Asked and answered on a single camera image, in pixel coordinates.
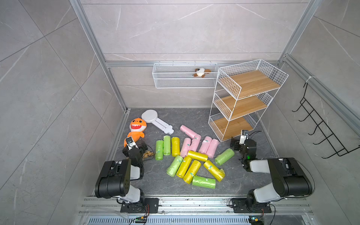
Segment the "yellow roll horizontal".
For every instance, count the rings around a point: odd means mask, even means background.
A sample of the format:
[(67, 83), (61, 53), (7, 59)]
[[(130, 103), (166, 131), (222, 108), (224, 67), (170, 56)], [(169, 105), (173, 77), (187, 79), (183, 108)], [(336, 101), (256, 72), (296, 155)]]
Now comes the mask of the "yellow roll horizontal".
[(202, 162), (206, 162), (208, 160), (208, 156), (206, 154), (202, 154), (202, 153), (195, 152), (195, 151), (189, 151), (187, 153), (187, 156), (191, 157), (194, 160), (198, 160), (198, 161), (202, 161)]

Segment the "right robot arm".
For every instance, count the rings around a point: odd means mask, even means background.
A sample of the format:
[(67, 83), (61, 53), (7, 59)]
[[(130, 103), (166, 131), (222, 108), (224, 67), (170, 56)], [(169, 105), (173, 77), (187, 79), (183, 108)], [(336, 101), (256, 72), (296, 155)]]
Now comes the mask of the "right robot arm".
[(233, 198), (231, 203), (235, 211), (270, 212), (271, 202), (308, 197), (315, 191), (315, 183), (310, 182), (295, 158), (258, 159), (257, 143), (249, 138), (232, 138), (230, 148), (240, 152), (240, 162), (247, 172), (271, 176), (270, 184), (250, 190), (246, 199)]

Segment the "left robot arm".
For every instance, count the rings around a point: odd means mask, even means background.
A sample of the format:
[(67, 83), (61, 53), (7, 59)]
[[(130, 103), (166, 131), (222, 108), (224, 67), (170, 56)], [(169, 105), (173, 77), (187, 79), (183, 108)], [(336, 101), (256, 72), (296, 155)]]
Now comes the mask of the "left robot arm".
[(104, 163), (95, 184), (95, 196), (144, 205), (143, 191), (133, 187), (130, 182), (141, 180), (144, 176), (143, 154), (148, 150), (147, 145), (137, 142), (132, 149), (125, 147), (124, 150), (127, 153), (126, 159)]

